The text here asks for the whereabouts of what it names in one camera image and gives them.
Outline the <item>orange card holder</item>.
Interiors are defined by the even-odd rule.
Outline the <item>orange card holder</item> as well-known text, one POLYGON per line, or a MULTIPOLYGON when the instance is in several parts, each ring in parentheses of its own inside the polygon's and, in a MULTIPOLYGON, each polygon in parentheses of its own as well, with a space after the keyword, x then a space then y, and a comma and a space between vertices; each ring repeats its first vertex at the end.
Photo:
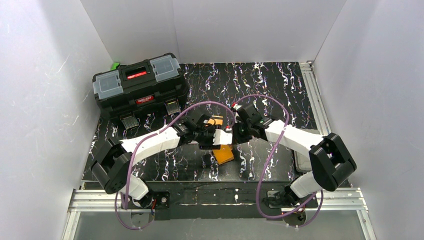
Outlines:
POLYGON ((226 164, 235 158, 232 145, 220 145, 220 148, 213 149, 212 153, 218 165, 226 164))

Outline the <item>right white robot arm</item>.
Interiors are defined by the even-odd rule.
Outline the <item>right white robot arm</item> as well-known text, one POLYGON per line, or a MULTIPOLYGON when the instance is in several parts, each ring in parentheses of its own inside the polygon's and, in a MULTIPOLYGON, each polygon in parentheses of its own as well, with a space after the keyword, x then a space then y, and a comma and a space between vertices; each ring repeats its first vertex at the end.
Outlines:
POLYGON ((264 198, 272 206, 295 206, 301 199, 320 190, 333 192, 357 169, 338 134, 307 132, 275 117, 264 116, 252 104, 233 103, 231 107, 236 113, 234 144, 258 138, 287 147, 310 161, 311 171, 297 177, 284 190, 264 198))

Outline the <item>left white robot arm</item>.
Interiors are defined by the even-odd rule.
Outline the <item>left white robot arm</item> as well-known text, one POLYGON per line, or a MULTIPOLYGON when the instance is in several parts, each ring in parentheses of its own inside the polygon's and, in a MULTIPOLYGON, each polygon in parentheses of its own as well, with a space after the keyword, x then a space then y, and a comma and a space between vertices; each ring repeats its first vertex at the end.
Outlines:
POLYGON ((108 138, 93 157, 90 171, 111 195, 121 198, 123 209, 127 209, 129 200, 149 203, 150 189, 147 183, 133 174, 137 163, 163 151, 196 142, 206 148, 217 148, 221 145, 219 134, 222 123, 212 116, 179 115, 162 128, 131 139, 118 140, 108 138))

